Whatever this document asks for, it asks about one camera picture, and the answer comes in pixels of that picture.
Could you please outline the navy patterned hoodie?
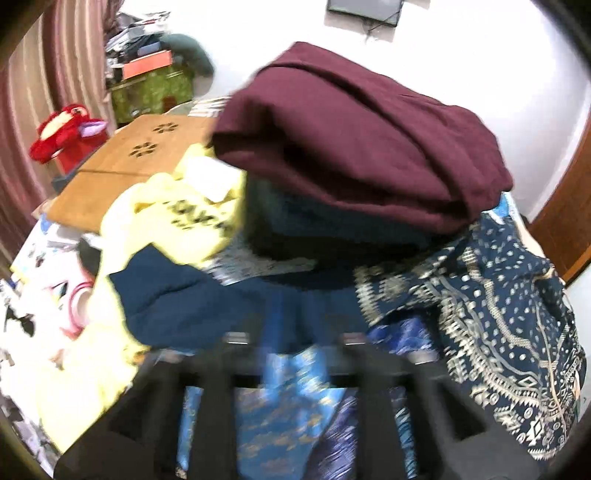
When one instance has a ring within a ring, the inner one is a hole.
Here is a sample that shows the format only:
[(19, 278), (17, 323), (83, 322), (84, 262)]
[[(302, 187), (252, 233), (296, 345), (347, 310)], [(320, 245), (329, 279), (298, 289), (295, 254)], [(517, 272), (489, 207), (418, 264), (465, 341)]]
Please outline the navy patterned hoodie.
[(139, 343), (186, 352), (262, 323), (266, 345), (290, 354), (422, 312), (451, 377), (535, 460), (552, 459), (576, 422), (585, 354), (574, 313), (551, 262), (508, 219), (483, 215), (412, 266), (336, 265), (232, 281), (146, 246), (110, 281)]

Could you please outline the blue patchwork bedsheet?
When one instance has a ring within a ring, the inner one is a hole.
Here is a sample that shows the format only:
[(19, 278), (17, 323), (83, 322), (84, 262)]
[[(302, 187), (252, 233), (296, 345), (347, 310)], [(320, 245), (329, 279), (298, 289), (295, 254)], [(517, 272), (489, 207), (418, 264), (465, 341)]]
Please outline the blue patchwork bedsheet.
[[(418, 315), (370, 329), (390, 354), (435, 354)], [(320, 349), (271, 355), (263, 386), (235, 390), (238, 471), (242, 479), (353, 479), (358, 440), (356, 388), (328, 386)], [(186, 479), (202, 389), (187, 387), (180, 419), (176, 476)], [(403, 387), (390, 391), (408, 479), (417, 477), (411, 416)]]

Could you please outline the brown wooden door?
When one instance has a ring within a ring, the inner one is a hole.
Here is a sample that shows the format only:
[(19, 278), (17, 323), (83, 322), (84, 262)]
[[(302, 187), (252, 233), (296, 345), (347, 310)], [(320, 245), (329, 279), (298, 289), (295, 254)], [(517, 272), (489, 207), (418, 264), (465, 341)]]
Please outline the brown wooden door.
[(530, 225), (531, 233), (569, 284), (590, 263), (590, 125), (550, 200)]

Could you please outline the yellow printed garment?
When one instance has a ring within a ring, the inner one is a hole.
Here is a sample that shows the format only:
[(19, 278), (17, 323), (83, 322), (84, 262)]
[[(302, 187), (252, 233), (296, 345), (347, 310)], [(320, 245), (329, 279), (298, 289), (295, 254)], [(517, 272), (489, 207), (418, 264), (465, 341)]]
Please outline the yellow printed garment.
[(245, 175), (199, 144), (172, 173), (157, 173), (124, 191), (104, 214), (101, 260), (86, 307), (87, 325), (66, 346), (62, 368), (39, 405), (42, 429), (65, 452), (131, 383), (146, 346), (127, 331), (109, 279), (152, 244), (181, 265), (200, 267), (221, 251), (239, 224)]

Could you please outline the dark teal folded garment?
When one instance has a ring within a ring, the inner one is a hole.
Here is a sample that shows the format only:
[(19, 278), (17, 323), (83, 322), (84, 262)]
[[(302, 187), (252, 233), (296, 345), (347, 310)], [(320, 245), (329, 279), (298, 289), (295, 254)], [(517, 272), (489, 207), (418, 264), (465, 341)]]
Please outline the dark teal folded garment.
[(450, 237), (284, 192), (247, 175), (243, 236), (256, 255), (314, 260), (322, 272), (356, 267), (404, 271), (441, 250)]

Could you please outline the wooden laptop table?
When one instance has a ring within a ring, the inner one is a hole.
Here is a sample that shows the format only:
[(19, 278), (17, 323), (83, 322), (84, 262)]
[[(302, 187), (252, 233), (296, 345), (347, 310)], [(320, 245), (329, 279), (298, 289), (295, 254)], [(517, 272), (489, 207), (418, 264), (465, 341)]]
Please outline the wooden laptop table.
[(47, 211), (47, 218), (97, 233), (116, 198), (160, 172), (171, 173), (189, 146), (207, 143), (215, 120), (146, 114), (115, 133), (81, 165)]

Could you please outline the red plush toy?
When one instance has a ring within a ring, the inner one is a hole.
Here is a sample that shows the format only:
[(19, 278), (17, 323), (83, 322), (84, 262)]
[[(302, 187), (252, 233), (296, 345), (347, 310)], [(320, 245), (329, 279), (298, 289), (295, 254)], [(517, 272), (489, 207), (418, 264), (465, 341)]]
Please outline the red plush toy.
[(29, 154), (32, 160), (56, 162), (63, 174), (73, 171), (109, 138), (108, 122), (93, 118), (82, 104), (69, 104), (52, 113), (38, 128)]

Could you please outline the green patterned box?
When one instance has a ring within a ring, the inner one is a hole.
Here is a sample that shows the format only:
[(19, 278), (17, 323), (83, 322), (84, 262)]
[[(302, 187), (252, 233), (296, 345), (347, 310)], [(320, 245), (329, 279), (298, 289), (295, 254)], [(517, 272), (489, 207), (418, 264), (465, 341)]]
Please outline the green patterned box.
[(170, 65), (137, 75), (110, 89), (114, 118), (126, 125), (143, 114), (163, 114), (193, 98), (193, 73)]

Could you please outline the maroon folded garment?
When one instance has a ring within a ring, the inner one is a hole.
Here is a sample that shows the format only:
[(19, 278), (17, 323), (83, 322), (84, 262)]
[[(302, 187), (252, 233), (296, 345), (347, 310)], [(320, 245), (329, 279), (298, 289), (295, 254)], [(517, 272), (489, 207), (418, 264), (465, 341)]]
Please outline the maroon folded garment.
[(306, 42), (231, 96), (211, 143), (218, 159), (287, 191), (439, 234), (513, 186), (476, 114)]

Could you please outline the orange box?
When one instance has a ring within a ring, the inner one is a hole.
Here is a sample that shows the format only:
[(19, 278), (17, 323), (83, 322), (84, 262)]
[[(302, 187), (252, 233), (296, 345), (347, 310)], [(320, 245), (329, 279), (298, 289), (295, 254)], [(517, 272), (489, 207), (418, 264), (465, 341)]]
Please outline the orange box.
[(170, 66), (171, 64), (171, 52), (169, 50), (161, 50), (124, 64), (122, 68), (122, 79), (128, 80), (138, 75)]

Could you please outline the striped maroon curtain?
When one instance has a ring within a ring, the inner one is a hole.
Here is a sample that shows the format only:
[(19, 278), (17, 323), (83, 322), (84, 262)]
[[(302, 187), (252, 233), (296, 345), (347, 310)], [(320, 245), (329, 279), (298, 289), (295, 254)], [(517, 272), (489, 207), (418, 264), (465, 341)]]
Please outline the striped maroon curtain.
[(53, 194), (55, 169), (29, 155), (38, 127), (77, 103), (114, 120), (105, 86), (107, 37), (119, 1), (4, 1), (1, 4), (1, 275)]

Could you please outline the wall mounted television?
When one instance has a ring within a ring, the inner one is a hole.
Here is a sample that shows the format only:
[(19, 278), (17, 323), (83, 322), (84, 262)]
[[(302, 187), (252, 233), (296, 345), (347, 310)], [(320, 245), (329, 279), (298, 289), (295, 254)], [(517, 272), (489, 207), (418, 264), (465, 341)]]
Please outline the wall mounted television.
[(403, 0), (329, 0), (327, 10), (396, 27)]

